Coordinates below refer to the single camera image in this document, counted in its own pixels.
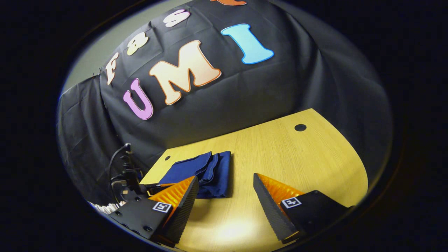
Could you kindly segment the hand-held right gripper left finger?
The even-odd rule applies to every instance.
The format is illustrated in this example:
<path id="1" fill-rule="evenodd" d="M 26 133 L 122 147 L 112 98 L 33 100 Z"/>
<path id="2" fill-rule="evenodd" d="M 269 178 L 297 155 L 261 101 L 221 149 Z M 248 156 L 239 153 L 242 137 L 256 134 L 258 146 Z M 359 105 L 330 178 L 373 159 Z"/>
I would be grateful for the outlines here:
<path id="1" fill-rule="evenodd" d="M 107 218 L 146 240 L 176 245 L 184 232 L 198 190 L 198 178 L 191 176 L 153 196 L 132 196 Z"/>

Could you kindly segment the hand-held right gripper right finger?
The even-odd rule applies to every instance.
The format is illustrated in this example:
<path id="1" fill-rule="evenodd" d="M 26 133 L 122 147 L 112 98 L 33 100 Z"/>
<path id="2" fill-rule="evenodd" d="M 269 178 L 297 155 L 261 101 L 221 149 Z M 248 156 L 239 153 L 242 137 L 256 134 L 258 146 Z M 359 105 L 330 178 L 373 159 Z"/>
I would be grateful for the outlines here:
<path id="1" fill-rule="evenodd" d="M 320 233 L 352 208 L 319 190 L 303 193 L 260 173 L 253 174 L 253 188 L 282 244 Z"/>

